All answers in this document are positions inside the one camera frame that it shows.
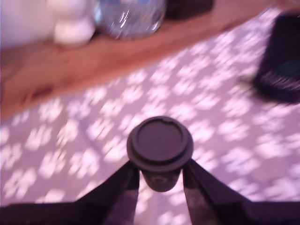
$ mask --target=cup lid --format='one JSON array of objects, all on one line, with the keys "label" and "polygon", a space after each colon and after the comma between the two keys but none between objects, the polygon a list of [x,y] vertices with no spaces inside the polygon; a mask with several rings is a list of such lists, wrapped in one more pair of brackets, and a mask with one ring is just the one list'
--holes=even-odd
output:
[{"label": "cup lid", "polygon": [[189,131],[166,116],[145,120],[130,133],[127,141],[130,161],[140,169],[164,173],[181,168],[192,156]]}]

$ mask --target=white object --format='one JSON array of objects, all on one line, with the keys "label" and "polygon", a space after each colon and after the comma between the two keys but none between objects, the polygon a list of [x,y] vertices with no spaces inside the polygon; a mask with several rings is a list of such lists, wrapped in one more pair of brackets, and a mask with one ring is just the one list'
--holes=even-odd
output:
[{"label": "white object", "polygon": [[47,6],[57,16],[56,43],[78,46],[90,41],[95,32],[90,0],[47,0]]}]

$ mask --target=patterned rug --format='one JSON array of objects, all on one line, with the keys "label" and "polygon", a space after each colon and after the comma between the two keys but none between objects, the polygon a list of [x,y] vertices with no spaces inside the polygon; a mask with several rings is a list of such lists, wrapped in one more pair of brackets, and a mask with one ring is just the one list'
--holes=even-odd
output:
[{"label": "patterned rug", "polygon": [[[279,13],[3,121],[1,205],[83,196],[127,162],[131,129],[157,115],[182,122],[193,159],[249,199],[300,200],[300,106],[265,102],[249,84]],[[166,193],[141,180],[135,225],[189,224],[182,176]]]}]

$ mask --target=glass jar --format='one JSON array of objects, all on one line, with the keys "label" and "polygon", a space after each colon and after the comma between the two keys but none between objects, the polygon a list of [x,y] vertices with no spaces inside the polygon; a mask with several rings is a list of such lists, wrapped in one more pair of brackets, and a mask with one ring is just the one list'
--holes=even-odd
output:
[{"label": "glass jar", "polygon": [[165,0],[98,0],[97,26],[112,38],[133,39],[153,34],[166,11]]}]

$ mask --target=wooden shelf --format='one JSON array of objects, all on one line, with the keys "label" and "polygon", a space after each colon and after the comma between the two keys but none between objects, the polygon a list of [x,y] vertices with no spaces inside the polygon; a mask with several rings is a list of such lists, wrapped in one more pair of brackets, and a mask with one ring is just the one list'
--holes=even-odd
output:
[{"label": "wooden shelf", "polygon": [[265,10],[273,0],[216,0],[210,13],[165,21],[154,35],[134,41],[94,38],[76,49],[51,41],[3,50],[1,118],[57,95],[128,74],[180,49],[231,29]]}]

